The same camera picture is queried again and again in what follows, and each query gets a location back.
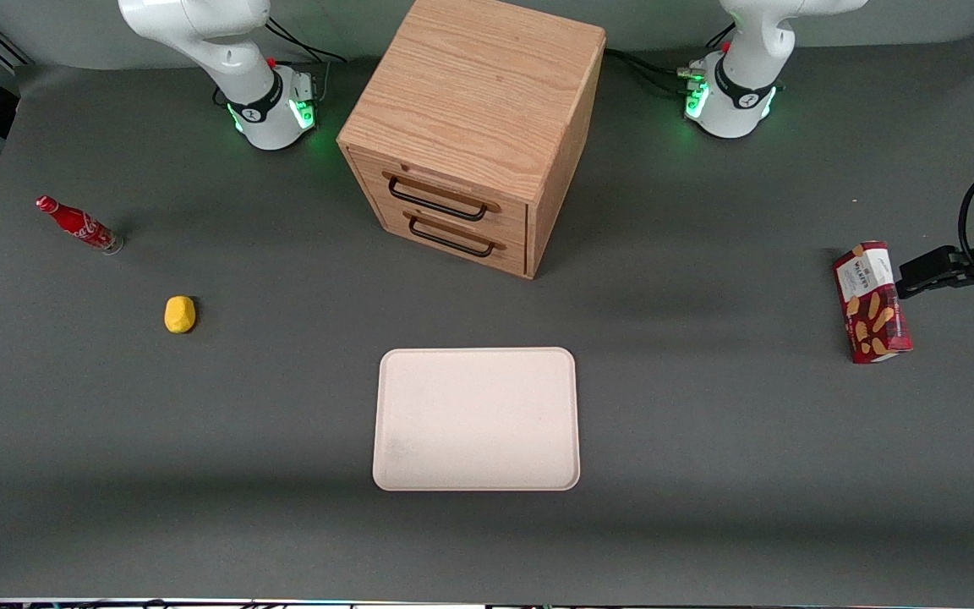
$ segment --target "black metal handle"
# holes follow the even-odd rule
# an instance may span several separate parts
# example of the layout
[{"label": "black metal handle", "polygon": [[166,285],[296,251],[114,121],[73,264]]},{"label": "black metal handle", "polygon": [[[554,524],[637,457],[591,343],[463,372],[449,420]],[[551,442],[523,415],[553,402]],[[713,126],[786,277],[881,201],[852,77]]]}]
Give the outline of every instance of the black metal handle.
[{"label": "black metal handle", "polygon": [[420,198],[418,196],[412,196],[401,192],[397,189],[397,177],[390,178],[390,194],[399,198],[399,200],[406,200],[408,203],[414,203],[420,207],[425,207],[428,209],[433,209],[433,211],[440,211],[441,213],[448,213],[449,216],[453,218],[460,218],[461,220],[467,220],[468,222],[479,222],[484,219],[484,214],[487,213],[487,205],[480,205],[479,212],[476,213],[465,213],[463,211],[457,211],[457,209],[451,209],[445,205],[438,205],[437,203],[432,203],[432,201],[426,200],[425,198]]},{"label": "black metal handle", "polygon": [[425,233],[423,231],[417,230],[416,222],[418,220],[419,219],[415,216],[412,216],[411,218],[408,219],[408,230],[411,231],[413,235],[418,236],[418,238],[433,240],[433,242],[437,243],[438,245],[445,245],[445,247],[452,247],[454,250],[463,251],[464,254],[475,255],[476,258],[487,258],[488,255],[490,255],[491,251],[495,251],[495,244],[491,242],[487,243],[487,250],[472,250],[471,247],[467,247],[459,243],[453,243],[449,239],[438,238],[438,236],[434,236],[430,233]]}]

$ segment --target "wooden drawer cabinet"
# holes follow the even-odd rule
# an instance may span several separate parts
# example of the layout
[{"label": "wooden drawer cabinet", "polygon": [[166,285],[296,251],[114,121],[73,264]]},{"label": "wooden drawer cabinet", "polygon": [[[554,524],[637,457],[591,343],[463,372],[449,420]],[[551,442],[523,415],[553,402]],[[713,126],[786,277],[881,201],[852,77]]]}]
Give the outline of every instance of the wooden drawer cabinet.
[{"label": "wooden drawer cabinet", "polygon": [[417,0],[337,136],[382,227],[534,277],[605,43],[496,0]]}]

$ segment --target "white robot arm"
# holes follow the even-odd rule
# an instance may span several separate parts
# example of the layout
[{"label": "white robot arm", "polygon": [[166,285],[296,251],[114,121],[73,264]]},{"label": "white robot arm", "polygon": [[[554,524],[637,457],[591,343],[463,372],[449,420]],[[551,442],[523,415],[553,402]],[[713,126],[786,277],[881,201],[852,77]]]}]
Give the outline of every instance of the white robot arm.
[{"label": "white robot arm", "polygon": [[687,118],[719,138],[741,138],[769,115],[777,76],[796,49],[788,19],[836,15],[867,0],[720,0],[737,32],[727,52],[713,51],[691,63],[703,74],[687,100]]},{"label": "white robot arm", "polygon": [[282,149],[314,126],[309,74],[270,66],[247,34],[270,18],[270,0],[119,0],[131,30],[198,63],[220,86],[236,128],[262,150]]}]

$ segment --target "red bottle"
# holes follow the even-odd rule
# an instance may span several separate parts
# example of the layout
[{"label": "red bottle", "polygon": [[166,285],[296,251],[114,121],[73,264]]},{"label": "red bottle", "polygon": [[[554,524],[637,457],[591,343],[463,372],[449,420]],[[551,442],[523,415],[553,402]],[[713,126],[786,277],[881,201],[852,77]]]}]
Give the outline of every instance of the red bottle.
[{"label": "red bottle", "polygon": [[36,206],[54,218],[64,231],[96,247],[104,255],[118,254],[123,249],[123,239],[80,209],[61,205],[47,195],[38,198]]}]

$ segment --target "yellow sponge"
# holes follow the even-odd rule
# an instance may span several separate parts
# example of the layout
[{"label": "yellow sponge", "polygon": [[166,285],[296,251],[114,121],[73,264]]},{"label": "yellow sponge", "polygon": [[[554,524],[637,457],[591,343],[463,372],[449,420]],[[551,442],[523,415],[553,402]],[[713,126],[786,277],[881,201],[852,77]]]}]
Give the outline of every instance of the yellow sponge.
[{"label": "yellow sponge", "polygon": [[194,301],[189,296],[172,296],[167,300],[167,307],[163,309],[163,325],[167,326],[168,332],[189,332],[196,320]]}]

